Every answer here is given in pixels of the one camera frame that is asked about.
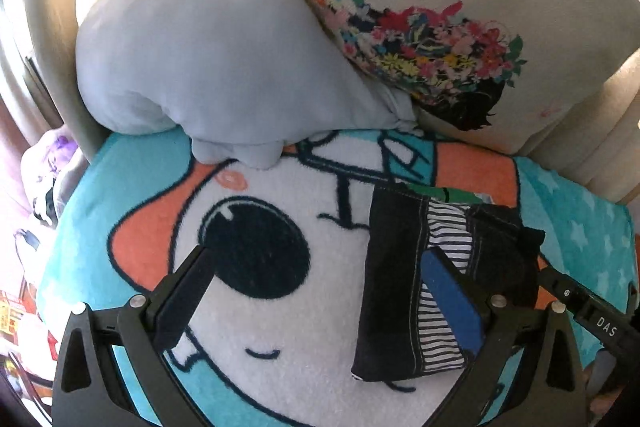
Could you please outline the person's right hand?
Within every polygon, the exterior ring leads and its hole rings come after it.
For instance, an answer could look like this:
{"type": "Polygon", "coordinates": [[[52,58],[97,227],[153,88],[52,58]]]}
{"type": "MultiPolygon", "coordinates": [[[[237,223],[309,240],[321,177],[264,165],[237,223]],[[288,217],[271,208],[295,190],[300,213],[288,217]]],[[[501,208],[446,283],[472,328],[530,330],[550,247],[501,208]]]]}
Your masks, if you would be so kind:
{"type": "Polygon", "coordinates": [[[582,371],[585,384],[588,418],[590,426],[594,426],[611,410],[614,402],[630,381],[629,364],[614,357],[604,348],[582,371]]]}

